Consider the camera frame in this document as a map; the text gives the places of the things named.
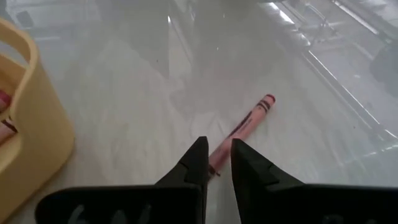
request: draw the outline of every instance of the yellow plastic bin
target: yellow plastic bin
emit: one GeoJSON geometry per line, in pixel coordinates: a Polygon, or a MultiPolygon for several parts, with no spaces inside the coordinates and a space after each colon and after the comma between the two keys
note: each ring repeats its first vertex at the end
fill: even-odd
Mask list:
{"type": "Polygon", "coordinates": [[[0,41],[26,60],[23,67],[0,54],[0,88],[12,95],[1,117],[18,133],[0,146],[0,223],[67,161],[74,133],[40,62],[34,41],[0,18],[0,41]]]}

